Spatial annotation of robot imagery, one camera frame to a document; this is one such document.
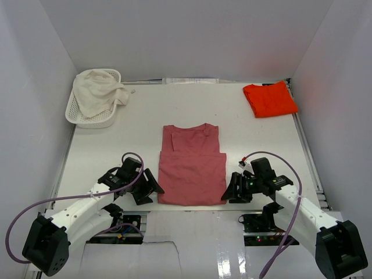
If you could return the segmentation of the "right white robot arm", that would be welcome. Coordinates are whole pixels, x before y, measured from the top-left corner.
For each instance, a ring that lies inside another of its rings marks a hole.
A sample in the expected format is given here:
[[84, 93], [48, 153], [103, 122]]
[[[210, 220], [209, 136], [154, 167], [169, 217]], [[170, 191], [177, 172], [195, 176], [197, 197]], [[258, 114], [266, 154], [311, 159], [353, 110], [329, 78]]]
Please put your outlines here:
[[349, 220], [340, 221], [302, 194], [302, 183], [295, 185], [285, 175], [276, 175], [266, 156], [250, 162], [251, 171], [234, 172], [221, 200], [249, 203], [254, 194], [268, 196], [258, 227], [284, 231], [274, 255], [259, 277], [264, 278], [276, 258], [294, 241], [314, 257], [325, 278], [345, 278], [368, 266], [368, 260], [357, 227]]

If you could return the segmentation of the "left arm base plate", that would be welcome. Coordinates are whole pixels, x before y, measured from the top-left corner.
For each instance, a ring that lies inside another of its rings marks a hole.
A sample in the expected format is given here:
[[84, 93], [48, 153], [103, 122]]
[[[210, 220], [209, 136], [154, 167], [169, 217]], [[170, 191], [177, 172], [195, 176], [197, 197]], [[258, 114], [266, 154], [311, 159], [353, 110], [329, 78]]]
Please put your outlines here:
[[141, 215], [125, 214], [123, 209], [114, 203], [104, 207], [113, 217], [109, 230], [95, 235], [87, 244], [107, 245], [140, 245], [143, 242], [141, 229]]

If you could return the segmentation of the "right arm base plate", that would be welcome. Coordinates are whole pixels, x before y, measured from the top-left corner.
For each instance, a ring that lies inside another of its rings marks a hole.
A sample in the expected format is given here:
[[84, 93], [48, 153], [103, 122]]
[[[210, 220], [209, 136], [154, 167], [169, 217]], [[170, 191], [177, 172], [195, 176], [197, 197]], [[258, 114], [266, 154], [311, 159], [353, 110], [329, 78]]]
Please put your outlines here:
[[264, 206], [261, 213], [240, 215], [238, 222], [244, 227], [244, 244], [246, 247], [279, 246], [285, 231], [274, 223], [274, 214], [282, 206], [275, 202]]

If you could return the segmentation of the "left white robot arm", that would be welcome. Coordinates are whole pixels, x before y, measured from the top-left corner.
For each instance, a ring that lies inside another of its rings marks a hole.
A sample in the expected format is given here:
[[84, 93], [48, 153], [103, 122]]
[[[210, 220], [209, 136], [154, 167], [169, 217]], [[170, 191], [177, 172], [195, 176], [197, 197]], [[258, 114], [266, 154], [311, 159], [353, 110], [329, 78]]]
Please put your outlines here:
[[109, 169], [83, 197], [49, 218], [37, 217], [31, 225], [22, 255], [46, 276], [60, 272], [70, 252], [88, 240], [108, 232], [139, 226], [126, 222], [115, 200], [127, 193], [136, 205], [151, 203], [152, 193], [164, 194], [141, 160], [122, 158], [122, 165]]

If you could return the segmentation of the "pink t shirt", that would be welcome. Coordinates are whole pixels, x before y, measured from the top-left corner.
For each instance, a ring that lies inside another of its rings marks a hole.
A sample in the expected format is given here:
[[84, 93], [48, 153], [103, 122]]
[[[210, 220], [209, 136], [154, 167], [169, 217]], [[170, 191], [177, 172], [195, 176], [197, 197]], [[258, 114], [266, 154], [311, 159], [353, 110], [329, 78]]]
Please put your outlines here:
[[158, 202], [177, 206], [224, 205], [227, 155], [220, 152], [219, 128], [208, 123], [191, 128], [163, 127]]

